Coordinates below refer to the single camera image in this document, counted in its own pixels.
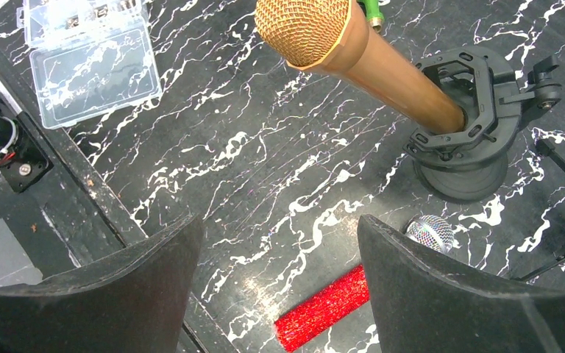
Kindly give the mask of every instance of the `green cable connector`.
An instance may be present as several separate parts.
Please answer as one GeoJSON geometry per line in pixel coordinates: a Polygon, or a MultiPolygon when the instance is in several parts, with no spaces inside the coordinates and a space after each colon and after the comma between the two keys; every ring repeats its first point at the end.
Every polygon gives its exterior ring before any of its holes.
{"type": "Polygon", "coordinates": [[[375,29],[376,32],[380,32],[384,24],[384,15],[380,12],[378,0],[357,0],[357,2],[364,6],[365,17],[369,26],[375,29]]]}

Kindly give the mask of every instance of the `wire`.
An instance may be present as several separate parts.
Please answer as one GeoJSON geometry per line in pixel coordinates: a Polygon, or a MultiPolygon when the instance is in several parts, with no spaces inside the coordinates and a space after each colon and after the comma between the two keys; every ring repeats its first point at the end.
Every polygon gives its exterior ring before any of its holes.
{"type": "Polygon", "coordinates": [[[1,158],[0,160],[0,167],[3,166],[8,160],[11,160],[16,155],[16,152],[10,152],[5,155],[5,157],[1,158]]]}

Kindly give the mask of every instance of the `silver microphone head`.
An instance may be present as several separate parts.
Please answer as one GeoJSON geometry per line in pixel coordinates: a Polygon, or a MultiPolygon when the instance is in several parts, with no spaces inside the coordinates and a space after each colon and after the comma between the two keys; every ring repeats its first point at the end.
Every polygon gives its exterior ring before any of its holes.
{"type": "Polygon", "coordinates": [[[451,250],[454,243],[452,227],[437,215],[413,218],[406,229],[406,236],[442,254],[451,250]]]}

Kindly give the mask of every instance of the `plastic storage case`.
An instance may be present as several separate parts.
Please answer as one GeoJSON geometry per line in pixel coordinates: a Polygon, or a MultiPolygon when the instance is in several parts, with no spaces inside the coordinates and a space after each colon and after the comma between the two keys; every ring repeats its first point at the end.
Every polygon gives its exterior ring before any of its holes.
{"type": "Polygon", "coordinates": [[[25,0],[19,12],[45,128],[160,96],[141,0],[25,0]]]}

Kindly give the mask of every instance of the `red glitter tube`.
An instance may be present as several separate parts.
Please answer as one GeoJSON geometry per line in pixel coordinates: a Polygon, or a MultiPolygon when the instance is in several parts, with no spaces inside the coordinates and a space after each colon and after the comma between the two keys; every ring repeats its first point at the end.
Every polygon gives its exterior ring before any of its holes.
{"type": "Polygon", "coordinates": [[[362,265],[334,281],[306,302],[279,318],[278,341],[293,352],[369,300],[362,265]]]}

